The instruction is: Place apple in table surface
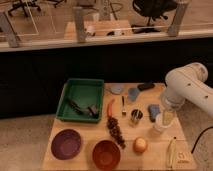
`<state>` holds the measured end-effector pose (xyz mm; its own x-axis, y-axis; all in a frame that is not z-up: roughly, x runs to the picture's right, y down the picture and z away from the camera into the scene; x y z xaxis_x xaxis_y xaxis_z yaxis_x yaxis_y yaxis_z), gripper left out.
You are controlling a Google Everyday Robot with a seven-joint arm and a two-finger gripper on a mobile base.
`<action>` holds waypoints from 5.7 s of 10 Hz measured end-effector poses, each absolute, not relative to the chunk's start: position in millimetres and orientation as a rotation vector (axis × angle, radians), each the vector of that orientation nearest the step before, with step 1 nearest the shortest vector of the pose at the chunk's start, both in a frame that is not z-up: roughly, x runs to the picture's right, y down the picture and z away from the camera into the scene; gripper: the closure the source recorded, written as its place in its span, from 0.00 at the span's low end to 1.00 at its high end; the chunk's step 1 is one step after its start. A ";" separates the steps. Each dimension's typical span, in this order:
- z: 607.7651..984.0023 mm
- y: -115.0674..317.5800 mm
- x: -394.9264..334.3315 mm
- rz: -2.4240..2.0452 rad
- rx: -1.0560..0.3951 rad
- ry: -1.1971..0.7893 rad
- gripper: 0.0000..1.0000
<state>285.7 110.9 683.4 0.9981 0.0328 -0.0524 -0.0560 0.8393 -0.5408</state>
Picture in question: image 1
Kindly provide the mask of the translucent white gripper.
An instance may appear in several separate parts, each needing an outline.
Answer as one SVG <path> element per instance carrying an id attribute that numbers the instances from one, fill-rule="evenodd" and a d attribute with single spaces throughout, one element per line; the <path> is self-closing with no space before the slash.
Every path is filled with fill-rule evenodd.
<path id="1" fill-rule="evenodd" d="M 170 98 L 165 92 L 160 95 L 160 100 L 163 110 L 156 116 L 153 128 L 157 132 L 163 133 L 172 126 L 176 117 L 176 111 L 181 107 L 181 101 Z"/>

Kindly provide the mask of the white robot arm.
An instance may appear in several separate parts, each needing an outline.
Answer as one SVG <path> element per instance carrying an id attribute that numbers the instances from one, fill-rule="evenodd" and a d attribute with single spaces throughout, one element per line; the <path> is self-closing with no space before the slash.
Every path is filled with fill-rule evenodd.
<path id="1" fill-rule="evenodd" d="M 205 84 L 207 68 L 198 62 L 169 71 L 165 76 L 166 87 L 160 94 L 163 111 L 157 115 L 153 128 L 162 133 L 173 121 L 163 123 L 166 114 L 175 115 L 188 100 L 213 118 L 213 88 Z"/>

